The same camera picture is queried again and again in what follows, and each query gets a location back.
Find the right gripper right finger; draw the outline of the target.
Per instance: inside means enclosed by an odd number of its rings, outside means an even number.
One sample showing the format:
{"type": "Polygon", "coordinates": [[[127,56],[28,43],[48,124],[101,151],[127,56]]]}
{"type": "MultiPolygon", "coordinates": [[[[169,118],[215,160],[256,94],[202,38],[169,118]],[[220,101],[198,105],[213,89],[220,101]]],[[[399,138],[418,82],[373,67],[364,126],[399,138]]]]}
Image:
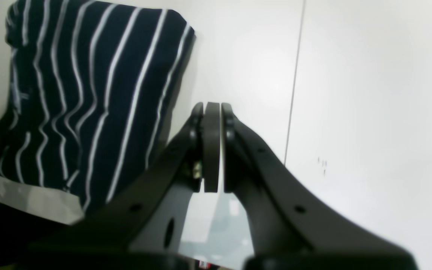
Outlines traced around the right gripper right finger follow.
{"type": "Polygon", "coordinates": [[[222,104],[224,190],[244,207],[254,256],[246,270],[416,270],[405,249],[311,193],[257,133],[222,104]]]}

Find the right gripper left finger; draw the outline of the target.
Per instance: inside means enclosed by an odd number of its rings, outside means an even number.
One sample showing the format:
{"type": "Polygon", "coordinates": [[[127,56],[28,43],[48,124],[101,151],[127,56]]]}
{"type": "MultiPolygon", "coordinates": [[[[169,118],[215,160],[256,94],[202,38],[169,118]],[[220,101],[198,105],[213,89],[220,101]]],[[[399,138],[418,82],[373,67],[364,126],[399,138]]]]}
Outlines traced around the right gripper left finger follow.
{"type": "Polygon", "coordinates": [[[221,106],[197,103],[130,186],[77,224],[36,241],[19,270],[188,270],[178,249],[190,199],[218,191],[221,106]]]}

